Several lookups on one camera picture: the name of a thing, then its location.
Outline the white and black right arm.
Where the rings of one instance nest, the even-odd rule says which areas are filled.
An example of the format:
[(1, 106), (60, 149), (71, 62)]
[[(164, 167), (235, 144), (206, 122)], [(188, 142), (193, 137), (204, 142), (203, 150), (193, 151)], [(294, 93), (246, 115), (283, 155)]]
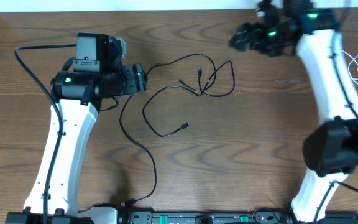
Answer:
[(341, 28), (347, 13), (311, 1), (271, 1), (256, 7), (260, 22), (242, 24), (229, 41), (238, 51), (256, 50), (270, 57), (293, 47), (308, 74), (318, 109), (318, 128), (303, 142), (307, 167), (290, 204), (294, 223), (323, 223), (326, 208), (339, 186), (358, 166), (358, 92), (347, 71)]

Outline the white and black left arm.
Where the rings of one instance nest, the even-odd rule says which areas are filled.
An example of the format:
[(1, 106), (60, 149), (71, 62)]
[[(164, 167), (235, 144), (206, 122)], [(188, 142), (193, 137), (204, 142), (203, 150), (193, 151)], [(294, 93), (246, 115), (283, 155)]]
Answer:
[(76, 57), (69, 58), (50, 87), (47, 143), (32, 191), (22, 212), (9, 212), (6, 223), (122, 223), (108, 203), (81, 212), (78, 185), (85, 149), (103, 99), (143, 92), (147, 79), (141, 64), (123, 65), (127, 44), (118, 37), (79, 33)]

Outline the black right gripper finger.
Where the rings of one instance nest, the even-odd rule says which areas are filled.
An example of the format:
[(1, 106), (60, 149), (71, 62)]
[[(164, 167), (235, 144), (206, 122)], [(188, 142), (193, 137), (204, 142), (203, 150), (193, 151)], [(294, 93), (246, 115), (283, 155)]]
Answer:
[(251, 29), (251, 23), (247, 22), (241, 24), (231, 37), (230, 42), (249, 42)]
[(238, 50), (240, 52), (245, 52), (247, 50), (247, 45), (249, 40), (247, 39), (231, 39), (229, 41), (230, 48)]

